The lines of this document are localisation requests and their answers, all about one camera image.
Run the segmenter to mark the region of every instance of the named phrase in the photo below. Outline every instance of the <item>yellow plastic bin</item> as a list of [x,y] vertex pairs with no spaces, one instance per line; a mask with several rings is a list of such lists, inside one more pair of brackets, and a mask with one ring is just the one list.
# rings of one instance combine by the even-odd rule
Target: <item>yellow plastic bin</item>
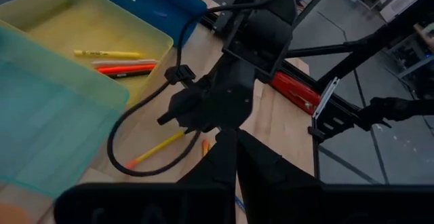
[[[89,69],[95,58],[76,57],[73,50],[140,52],[162,61],[173,45],[168,35],[109,0],[13,0],[0,5],[0,20]],[[129,106],[161,75],[155,73],[117,80],[130,92]]]

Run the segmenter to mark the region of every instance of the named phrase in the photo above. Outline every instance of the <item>gray floor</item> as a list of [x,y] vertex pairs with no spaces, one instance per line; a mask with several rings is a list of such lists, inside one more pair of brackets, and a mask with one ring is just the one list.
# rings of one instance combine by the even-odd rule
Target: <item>gray floor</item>
[[[294,31],[290,48],[356,40],[373,33],[383,24],[380,17],[359,4],[348,0],[322,0]],[[345,56],[335,54],[303,60],[317,79]],[[379,53],[357,69],[365,102],[369,104],[375,96],[411,99],[410,93],[383,68],[384,65],[394,68],[390,60]],[[354,73],[339,83],[336,93],[357,106],[363,106]],[[374,126],[371,133],[354,128],[327,140],[319,154],[321,179],[327,183],[434,183],[433,132],[422,117],[390,124],[393,126],[391,129]]]

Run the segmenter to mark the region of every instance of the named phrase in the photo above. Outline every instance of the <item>black cable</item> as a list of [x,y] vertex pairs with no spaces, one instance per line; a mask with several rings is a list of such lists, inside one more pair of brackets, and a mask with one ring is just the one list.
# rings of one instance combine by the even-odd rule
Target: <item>black cable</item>
[[[210,9],[207,9],[205,12],[197,14],[193,18],[191,18],[187,23],[183,26],[181,33],[179,35],[178,43],[181,45],[181,43],[184,41],[185,33],[190,26],[190,24],[197,21],[200,17],[202,17],[205,14],[220,12],[220,11],[227,11],[227,10],[247,10],[247,9],[258,9],[264,7],[266,4],[270,3],[273,0],[262,0],[258,3],[241,3],[241,4],[235,4],[235,5],[225,5],[225,6],[219,6],[219,7],[212,7]],[[152,99],[154,99],[156,96],[158,96],[162,91],[164,91],[169,85],[171,80],[175,78],[179,66],[181,65],[181,58],[182,58],[182,48],[178,47],[176,50],[176,72],[173,73],[173,76],[168,79],[160,88],[158,88],[155,92],[153,92],[151,95],[146,97],[144,100],[140,101],[137,105],[134,105],[130,109],[128,109],[121,117],[115,122],[113,125],[110,134],[107,139],[107,156],[110,160],[111,164],[120,172],[130,175],[130,176],[153,176],[156,174],[160,174],[162,172],[165,172],[166,170],[169,170],[173,166],[175,166],[179,161],[181,161],[183,158],[189,154],[191,149],[193,148],[194,144],[197,141],[197,138],[199,138],[200,132],[196,132],[193,139],[191,140],[190,144],[187,146],[187,148],[172,162],[170,162],[167,166],[164,166],[157,170],[152,170],[148,172],[138,172],[135,170],[130,170],[125,167],[123,167],[115,157],[115,154],[113,152],[113,141],[115,140],[115,135],[121,124],[124,120],[126,120],[132,113],[136,112],[139,108],[145,106],[148,102],[151,102]]]

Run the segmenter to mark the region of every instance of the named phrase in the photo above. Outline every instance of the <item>wooden table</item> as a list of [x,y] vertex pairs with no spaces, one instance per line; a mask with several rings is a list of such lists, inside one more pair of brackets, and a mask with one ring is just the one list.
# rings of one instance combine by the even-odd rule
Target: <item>wooden table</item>
[[[208,7],[218,5],[212,0],[203,1]],[[198,25],[182,51],[182,63],[188,64],[195,74],[201,77],[212,68],[222,54],[222,44],[223,41],[213,36],[212,32]],[[175,64],[175,49],[166,58],[164,65],[157,71],[160,75],[156,75],[156,80],[149,86],[148,94],[165,81],[161,74]],[[302,71],[309,72],[308,65],[300,59],[291,59],[289,62]],[[159,126],[156,121],[167,111],[171,95],[181,89],[183,87],[180,84],[168,87],[124,122],[115,139],[115,155],[121,163],[127,163],[169,136],[181,131],[182,128],[178,127],[175,120],[164,126]],[[310,125],[309,115],[270,86],[258,81],[255,83],[253,111],[241,128],[305,172],[313,174],[313,140],[307,133],[307,127]],[[106,156],[104,145],[80,182],[176,182],[201,159],[201,141],[208,138],[213,145],[216,133],[218,131],[213,130],[202,134],[189,155],[172,169],[157,176],[144,178],[126,176],[114,169]],[[166,165],[185,149],[192,136],[193,133],[167,146],[138,165],[135,170],[154,170]],[[237,195],[241,197],[238,186]],[[0,202],[9,202],[23,207],[35,223],[54,223],[50,208],[52,200],[49,198],[8,185],[0,191]],[[245,215],[238,208],[237,222],[246,223]]]

